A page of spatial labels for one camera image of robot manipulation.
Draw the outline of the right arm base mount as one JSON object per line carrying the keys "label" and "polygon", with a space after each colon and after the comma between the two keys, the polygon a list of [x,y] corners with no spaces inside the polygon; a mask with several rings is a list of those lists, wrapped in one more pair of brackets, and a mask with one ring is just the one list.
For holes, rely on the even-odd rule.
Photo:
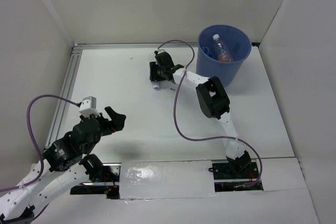
{"label": "right arm base mount", "polygon": [[214,187],[217,193],[263,190],[261,182],[251,187],[244,186],[244,184],[252,183],[258,178],[259,169],[256,162],[252,162],[244,171],[236,175],[229,170],[228,162],[212,163],[208,171],[213,174]]}

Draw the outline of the orange juice bottle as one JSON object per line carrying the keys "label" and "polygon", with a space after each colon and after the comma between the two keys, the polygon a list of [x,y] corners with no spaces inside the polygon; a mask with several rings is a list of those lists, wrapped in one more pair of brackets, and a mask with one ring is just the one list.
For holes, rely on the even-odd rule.
{"label": "orange juice bottle", "polygon": [[217,60],[221,62],[233,62],[233,58],[230,54],[220,54],[217,56]]}

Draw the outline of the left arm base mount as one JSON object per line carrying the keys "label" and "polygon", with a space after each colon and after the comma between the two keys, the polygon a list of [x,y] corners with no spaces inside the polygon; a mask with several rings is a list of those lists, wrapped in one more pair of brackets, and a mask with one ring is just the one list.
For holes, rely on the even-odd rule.
{"label": "left arm base mount", "polygon": [[70,190],[71,195],[100,195],[106,199],[120,199],[120,163],[106,163],[102,176],[95,182],[87,181],[76,185]]}

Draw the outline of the crushed bottle blue label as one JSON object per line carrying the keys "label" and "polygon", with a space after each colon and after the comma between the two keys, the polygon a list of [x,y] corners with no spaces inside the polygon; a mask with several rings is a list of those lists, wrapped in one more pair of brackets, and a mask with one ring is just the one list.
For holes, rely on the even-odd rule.
{"label": "crushed bottle blue label", "polygon": [[202,52],[210,58],[213,58],[213,53],[208,47],[202,47]]}

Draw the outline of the clear bottle blue pepsi label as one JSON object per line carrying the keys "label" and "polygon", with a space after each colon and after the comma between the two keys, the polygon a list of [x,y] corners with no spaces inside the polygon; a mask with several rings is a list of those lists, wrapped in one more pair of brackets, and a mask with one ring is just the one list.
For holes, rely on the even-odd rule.
{"label": "clear bottle blue pepsi label", "polygon": [[158,73],[157,73],[157,63],[155,59],[155,53],[151,53],[149,55],[149,67],[150,67],[150,76],[149,79],[151,81],[152,87],[155,91],[160,90],[159,81],[158,81]]}

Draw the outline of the clear bottle white cap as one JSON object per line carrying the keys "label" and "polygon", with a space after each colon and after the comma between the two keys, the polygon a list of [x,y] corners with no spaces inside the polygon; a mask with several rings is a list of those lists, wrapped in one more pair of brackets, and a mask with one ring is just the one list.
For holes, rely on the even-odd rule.
{"label": "clear bottle white cap", "polygon": [[230,54],[232,56],[227,45],[220,38],[219,34],[213,35],[213,41],[215,43],[216,58],[220,54]]}

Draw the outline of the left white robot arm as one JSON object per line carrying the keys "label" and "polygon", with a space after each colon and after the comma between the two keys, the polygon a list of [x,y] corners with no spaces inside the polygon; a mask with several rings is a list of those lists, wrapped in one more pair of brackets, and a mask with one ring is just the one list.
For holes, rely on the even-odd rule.
{"label": "left white robot arm", "polygon": [[31,223],[51,201],[74,186],[96,182],[106,173],[92,153],[102,137],[121,131],[126,116],[106,107],[109,118],[92,110],[82,113],[80,122],[54,141],[19,188],[1,197],[1,223]]}

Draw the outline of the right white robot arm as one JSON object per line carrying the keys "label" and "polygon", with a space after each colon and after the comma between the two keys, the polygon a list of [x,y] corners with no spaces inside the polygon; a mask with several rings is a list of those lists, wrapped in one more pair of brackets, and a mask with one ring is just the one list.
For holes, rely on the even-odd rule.
{"label": "right white robot arm", "polygon": [[[173,122],[178,134],[193,142],[223,140],[228,161],[227,173],[233,178],[240,178],[247,173],[251,167],[251,157],[247,148],[250,148],[257,158],[260,156],[250,144],[238,137],[230,116],[230,100],[220,79],[216,76],[202,77],[181,64],[176,65],[170,54],[159,49],[149,55],[149,69],[149,79],[156,90],[159,89],[160,82],[176,84]],[[177,100],[182,87],[196,92],[201,112],[208,119],[216,119],[226,133],[225,136],[191,138],[182,133],[177,122]]]}

